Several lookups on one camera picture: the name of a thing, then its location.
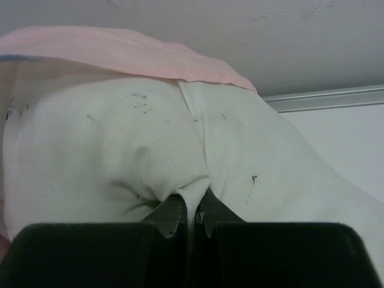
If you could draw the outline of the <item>white pillow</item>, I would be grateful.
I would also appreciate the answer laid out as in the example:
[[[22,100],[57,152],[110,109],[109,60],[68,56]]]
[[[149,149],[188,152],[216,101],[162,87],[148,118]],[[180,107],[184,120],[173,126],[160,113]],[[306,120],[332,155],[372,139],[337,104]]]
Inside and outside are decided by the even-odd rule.
[[[139,221],[207,188],[248,221],[321,221],[383,240],[383,204],[253,91],[143,78],[18,80],[4,125],[5,226]]]

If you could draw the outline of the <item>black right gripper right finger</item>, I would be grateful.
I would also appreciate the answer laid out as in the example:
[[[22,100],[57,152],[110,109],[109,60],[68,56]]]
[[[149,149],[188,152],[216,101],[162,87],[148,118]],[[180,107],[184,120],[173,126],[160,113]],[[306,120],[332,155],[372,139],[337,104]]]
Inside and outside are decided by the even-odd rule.
[[[193,287],[381,287],[359,235],[338,223],[249,223],[211,190],[195,214]]]

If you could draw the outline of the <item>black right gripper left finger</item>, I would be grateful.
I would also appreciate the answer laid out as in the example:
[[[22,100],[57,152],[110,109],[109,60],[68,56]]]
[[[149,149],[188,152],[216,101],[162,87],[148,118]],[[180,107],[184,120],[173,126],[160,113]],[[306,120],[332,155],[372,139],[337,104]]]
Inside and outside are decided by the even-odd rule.
[[[172,195],[136,223],[33,224],[1,263],[2,287],[184,287],[186,207]]]

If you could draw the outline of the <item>pink pillowcase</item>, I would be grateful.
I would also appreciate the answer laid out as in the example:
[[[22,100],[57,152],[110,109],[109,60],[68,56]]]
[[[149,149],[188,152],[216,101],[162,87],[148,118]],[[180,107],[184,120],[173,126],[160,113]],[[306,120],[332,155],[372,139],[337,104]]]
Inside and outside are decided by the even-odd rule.
[[[255,87],[227,63],[126,29],[1,38],[1,245],[35,223],[192,215],[248,134]]]

